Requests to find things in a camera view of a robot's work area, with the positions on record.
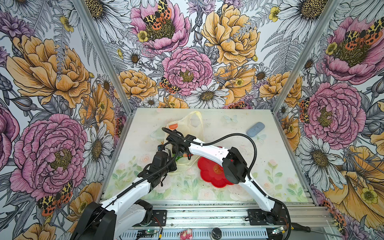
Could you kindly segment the cream plastic bag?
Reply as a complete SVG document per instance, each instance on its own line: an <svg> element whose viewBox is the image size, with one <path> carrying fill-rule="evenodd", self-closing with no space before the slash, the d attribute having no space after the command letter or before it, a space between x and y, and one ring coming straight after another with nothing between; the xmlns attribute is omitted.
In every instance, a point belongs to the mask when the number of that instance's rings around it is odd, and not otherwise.
<svg viewBox="0 0 384 240"><path fill-rule="evenodd" d="M193 111L178 121L170 122L166 128L171 131L176 130L183 134L184 137L191 135L197 137L199 140L204 139L204 123L203 116L199 111ZM181 174L193 165L195 165L200 156L191 156L189 160L186 154L179 155L176 158L177 170L172 172L172 175Z"/></svg>

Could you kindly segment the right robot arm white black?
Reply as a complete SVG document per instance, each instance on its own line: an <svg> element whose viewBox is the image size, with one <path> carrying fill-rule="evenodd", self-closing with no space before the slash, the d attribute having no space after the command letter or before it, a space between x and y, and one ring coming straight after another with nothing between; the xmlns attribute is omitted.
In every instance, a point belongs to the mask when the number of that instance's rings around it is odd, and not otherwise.
<svg viewBox="0 0 384 240"><path fill-rule="evenodd" d="M167 141L175 142L181 148L179 150L180 154L200 156L221 166L224 170L226 179L232 184L242 187L256 201L261 210L259 215L263 215L262 220L264 220L267 225L276 224L278 222L280 219L280 212L284 205L269 196L251 176L251 169L255 165L257 158L257 147L249 136L235 133L226 135L211 143L204 143L194 136L184 136L177 130L170 130L163 127L162 131L169 134ZM254 157L250 166L247 166L247 162L237 148L232 147L226 149L215 146L216 143L230 137L244 137L251 142L254 149Z"/></svg>

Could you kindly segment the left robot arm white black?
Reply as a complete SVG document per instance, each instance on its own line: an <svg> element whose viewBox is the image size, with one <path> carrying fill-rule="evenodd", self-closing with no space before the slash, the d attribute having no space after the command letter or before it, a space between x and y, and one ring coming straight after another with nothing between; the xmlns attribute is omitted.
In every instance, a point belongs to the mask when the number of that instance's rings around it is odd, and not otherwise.
<svg viewBox="0 0 384 240"><path fill-rule="evenodd" d="M128 228L147 223L153 206L142 197L161 184L176 169L170 150L156 152L153 162L138 174L135 182L116 196L87 205L71 236L72 240L115 240Z"/></svg>

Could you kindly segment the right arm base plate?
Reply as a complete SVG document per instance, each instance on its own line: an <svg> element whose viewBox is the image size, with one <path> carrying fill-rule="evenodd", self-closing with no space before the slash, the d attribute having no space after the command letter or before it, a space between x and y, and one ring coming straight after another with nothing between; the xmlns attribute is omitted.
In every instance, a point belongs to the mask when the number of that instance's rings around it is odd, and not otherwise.
<svg viewBox="0 0 384 240"><path fill-rule="evenodd" d="M248 209L245 221L251 226L274 226L287 225L288 216L285 209L281 209L278 214L262 211L260 209Z"/></svg>

